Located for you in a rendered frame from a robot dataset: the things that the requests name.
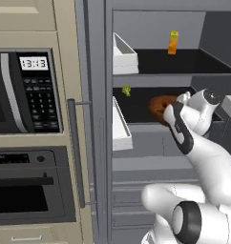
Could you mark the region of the white fridge door bin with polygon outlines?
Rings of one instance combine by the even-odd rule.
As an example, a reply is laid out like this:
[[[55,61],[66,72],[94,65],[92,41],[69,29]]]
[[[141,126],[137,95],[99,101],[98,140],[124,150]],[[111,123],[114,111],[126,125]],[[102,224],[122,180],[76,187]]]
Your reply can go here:
[[[113,74],[137,74],[137,53],[117,33],[113,38]]]
[[[133,148],[133,138],[122,111],[113,97],[113,151],[125,151]]]

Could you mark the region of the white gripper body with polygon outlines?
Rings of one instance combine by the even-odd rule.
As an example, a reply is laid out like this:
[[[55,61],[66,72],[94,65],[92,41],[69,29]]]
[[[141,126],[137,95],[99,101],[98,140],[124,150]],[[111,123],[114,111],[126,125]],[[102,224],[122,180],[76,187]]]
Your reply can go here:
[[[188,100],[191,98],[191,93],[187,91],[186,93],[183,93],[178,96],[177,101],[182,103],[183,105],[188,104]]]

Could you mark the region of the beige cupboard door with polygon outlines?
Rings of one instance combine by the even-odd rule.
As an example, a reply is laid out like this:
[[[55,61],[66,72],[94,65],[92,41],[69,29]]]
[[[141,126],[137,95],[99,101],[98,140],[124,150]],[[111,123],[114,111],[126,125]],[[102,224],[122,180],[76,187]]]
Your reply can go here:
[[[0,31],[54,31],[53,0],[0,0]]]

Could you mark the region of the grey fridge drawer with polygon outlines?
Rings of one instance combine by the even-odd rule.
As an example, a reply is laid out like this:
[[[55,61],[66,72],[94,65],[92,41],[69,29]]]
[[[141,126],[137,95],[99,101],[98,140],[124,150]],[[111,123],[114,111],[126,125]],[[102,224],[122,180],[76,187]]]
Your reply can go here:
[[[114,181],[190,181],[197,180],[192,166],[183,156],[114,158]]]

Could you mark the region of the black built-in oven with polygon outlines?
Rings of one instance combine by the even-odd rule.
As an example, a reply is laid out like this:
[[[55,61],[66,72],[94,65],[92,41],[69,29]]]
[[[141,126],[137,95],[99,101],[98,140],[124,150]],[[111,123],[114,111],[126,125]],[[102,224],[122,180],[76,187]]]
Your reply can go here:
[[[0,149],[0,178],[53,178],[52,185],[0,187],[0,225],[75,222],[64,146]]]

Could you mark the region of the grey fridge door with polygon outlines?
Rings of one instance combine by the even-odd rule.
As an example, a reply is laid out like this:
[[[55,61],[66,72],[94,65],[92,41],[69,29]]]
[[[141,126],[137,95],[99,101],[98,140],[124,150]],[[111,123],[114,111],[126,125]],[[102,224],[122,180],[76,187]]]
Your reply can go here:
[[[94,244],[108,244],[103,0],[75,0]]]

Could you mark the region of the black microwave oven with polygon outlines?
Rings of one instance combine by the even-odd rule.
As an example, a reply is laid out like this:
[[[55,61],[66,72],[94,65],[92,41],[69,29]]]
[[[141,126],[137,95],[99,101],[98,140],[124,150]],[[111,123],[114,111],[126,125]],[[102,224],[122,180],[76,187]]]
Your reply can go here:
[[[27,133],[62,132],[62,117],[50,49],[0,49],[9,55],[10,78]],[[0,134],[17,128],[3,82],[0,62]]]

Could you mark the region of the beige drawer front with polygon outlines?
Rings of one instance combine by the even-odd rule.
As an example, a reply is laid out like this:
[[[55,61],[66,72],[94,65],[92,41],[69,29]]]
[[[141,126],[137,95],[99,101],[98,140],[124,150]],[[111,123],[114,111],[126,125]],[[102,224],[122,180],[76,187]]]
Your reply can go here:
[[[43,235],[39,241],[11,242],[11,237]],[[77,224],[34,224],[0,226],[0,244],[82,244],[81,231]]]

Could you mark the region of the black fridge shelf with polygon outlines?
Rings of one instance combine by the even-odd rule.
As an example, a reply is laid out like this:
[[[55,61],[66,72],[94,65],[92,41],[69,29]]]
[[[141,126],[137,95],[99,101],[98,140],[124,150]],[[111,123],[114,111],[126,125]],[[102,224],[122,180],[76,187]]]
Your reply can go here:
[[[144,87],[131,88],[130,96],[122,92],[122,88],[113,88],[115,97],[121,112],[129,124],[153,124],[158,120],[150,112],[149,101],[160,95],[176,95],[190,92],[195,94],[197,91],[192,87]]]
[[[229,74],[231,67],[202,49],[136,50],[140,74]]]

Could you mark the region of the grey fridge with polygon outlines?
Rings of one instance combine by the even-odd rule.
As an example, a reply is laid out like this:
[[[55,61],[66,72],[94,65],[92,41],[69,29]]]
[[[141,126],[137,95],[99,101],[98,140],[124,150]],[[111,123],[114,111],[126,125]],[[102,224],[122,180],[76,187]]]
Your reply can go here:
[[[150,184],[197,185],[190,181],[114,181],[114,158],[184,156],[167,126],[129,124],[133,148],[113,151],[113,88],[192,87],[212,91],[220,100],[205,137],[231,155],[231,73],[229,74],[113,74],[113,33],[134,51],[168,50],[171,31],[178,32],[177,50],[202,49],[231,67],[231,0],[110,0],[106,16],[107,54],[107,195],[112,244],[141,244],[156,215],[142,203]]]

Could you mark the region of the orange juice carton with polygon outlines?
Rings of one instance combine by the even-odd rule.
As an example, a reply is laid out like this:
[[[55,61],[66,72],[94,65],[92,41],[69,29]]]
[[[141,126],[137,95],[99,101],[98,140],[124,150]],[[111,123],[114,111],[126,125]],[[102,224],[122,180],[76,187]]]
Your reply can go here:
[[[168,53],[176,54],[179,41],[179,33],[176,30],[172,30],[169,37]]]

